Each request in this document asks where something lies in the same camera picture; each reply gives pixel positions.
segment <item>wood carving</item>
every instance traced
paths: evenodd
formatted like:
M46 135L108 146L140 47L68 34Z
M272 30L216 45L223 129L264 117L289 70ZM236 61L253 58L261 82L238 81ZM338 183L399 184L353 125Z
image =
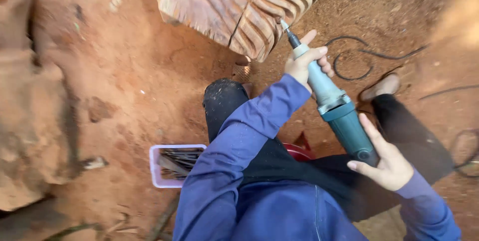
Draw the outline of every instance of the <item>wood carving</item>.
M231 50L262 62L282 36L277 20L294 24L316 1L159 0L159 10Z

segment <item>hand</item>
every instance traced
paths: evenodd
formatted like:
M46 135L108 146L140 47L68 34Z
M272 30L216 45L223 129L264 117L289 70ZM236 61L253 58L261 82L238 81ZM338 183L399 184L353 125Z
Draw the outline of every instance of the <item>hand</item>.
M301 43L309 44L313 41L314 37L318 34L316 30L311 30L306 34L300 41ZM331 70L331 64L329 64L326 59L326 53L328 48L326 46L311 48L301 57L293 60L293 54L291 54L286 61L284 66L284 72L290 74L296 79L299 83L308 89L309 92L312 92L311 87L308 85L308 65L313 60L317 60L318 64L321 66L321 71L327 74L330 78L334 75L334 71Z
M377 168L371 167L364 162L351 160L348 162L349 169L369 177L389 191L401 189L411 180L414 174L411 164L403 157L395 145L384 140L366 115L359 114L359 121L381 159Z

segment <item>teal power tool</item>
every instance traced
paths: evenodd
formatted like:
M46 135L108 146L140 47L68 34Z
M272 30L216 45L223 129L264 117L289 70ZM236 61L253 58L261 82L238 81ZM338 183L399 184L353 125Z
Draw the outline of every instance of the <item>teal power tool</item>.
M309 50L309 47L301 43L289 30L288 24L283 20L281 20L281 26L293 47L294 59ZM321 72L321 67L316 60L308 65L308 72L308 84L316 96L318 112L329 124L346 153L354 160L363 161L375 167L379 158L359 123L355 104L344 90L340 90L325 73Z

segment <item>jacket zipper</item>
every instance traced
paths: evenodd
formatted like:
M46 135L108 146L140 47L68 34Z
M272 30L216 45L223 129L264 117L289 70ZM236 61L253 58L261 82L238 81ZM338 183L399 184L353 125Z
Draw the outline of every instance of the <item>jacket zipper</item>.
M314 209L314 219L316 225L316 234L318 235L318 241L321 241L320 231L318 228L318 186L314 186L314 188L316 189L316 208Z

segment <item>black pants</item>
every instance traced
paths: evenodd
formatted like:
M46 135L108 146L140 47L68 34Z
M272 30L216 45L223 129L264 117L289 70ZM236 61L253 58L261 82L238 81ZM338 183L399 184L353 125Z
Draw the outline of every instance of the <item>black pants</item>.
M229 115L246 101L243 86L232 80L219 79L206 88L203 106L210 142ZM452 171L449 152L394 96L380 95L374 98L372 105L385 139L399 148L429 184ZM347 168L349 160L344 154L297 162L275 137L266 141L243 171L239 189L253 182L305 181L331 194L352 221L368 219L398 204L394 193Z

